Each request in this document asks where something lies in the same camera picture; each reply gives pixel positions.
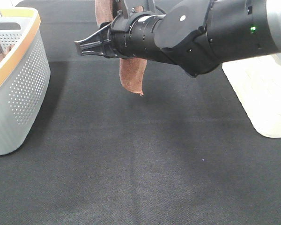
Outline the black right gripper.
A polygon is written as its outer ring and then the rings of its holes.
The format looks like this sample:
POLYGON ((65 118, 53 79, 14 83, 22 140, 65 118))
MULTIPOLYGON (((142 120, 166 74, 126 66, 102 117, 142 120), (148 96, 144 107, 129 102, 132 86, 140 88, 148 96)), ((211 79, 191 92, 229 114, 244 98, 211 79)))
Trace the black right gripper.
POLYGON ((77 53, 81 56, 96 55, 106 58, 131 59, 135 56, 128 46, 129 33, 137 14, 124 18, 118 14, 113 21, 102 23, 102 28, 89 37, 74 41, 77 53))

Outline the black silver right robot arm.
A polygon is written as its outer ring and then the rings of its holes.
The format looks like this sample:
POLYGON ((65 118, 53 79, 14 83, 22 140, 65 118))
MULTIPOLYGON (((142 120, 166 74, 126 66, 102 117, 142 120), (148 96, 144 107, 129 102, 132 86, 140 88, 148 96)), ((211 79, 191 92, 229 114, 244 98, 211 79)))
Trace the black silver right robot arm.
POLYGON ((77 52, 180 66, 190 76, 224 62, 281 53, 281 0, 184 0, 163 15, 152 0, 118 0, 117 16, 77 52))

